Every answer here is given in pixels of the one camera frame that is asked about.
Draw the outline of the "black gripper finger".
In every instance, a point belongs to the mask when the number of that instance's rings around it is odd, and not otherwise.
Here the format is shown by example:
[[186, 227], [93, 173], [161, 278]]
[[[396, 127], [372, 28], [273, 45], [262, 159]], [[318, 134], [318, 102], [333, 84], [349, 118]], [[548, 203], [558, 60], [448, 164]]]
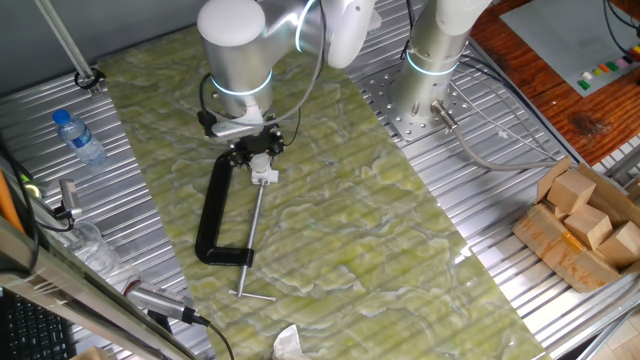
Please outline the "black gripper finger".
[[279, 131], [269, 131], [267, 136], [267, 154], [271, 157], [280, 155], [285, 148], [282, 134]]
[[235, 146], [229, 150], [229, 162], [233, 168], [249, 167], [253, 154], [245, 146]]

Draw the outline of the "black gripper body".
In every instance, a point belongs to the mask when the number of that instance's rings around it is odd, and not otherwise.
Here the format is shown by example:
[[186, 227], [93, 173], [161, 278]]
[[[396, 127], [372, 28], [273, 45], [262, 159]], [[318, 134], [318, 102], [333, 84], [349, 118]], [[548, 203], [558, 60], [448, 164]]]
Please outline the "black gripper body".
[[261, 132], [258, 135], [248, 135], [241, 138], [237, 142], [237, 146], [245, 146], [252, 154], [267, 153], [267, 136], [268, 130]]

